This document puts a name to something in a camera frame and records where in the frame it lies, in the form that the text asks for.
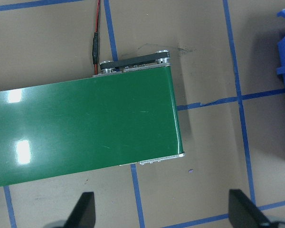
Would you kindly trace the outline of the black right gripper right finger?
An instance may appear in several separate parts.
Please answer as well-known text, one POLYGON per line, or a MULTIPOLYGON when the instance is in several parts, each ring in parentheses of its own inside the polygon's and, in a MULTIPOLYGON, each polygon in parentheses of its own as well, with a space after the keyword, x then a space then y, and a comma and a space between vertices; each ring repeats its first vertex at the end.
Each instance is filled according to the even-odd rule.
POLYGON ((229 190, 228 219, 233 228, 269 227, 269 219, 240 189, 229 190))

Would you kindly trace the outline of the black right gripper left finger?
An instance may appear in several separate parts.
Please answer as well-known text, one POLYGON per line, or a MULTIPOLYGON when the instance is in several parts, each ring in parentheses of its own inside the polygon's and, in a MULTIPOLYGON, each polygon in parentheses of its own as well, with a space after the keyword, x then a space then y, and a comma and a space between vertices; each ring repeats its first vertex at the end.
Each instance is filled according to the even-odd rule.
POLYGON ((96 222, 95 196, 93 192, 84 192, 68 217, 66 228, 94 228, 96 222))

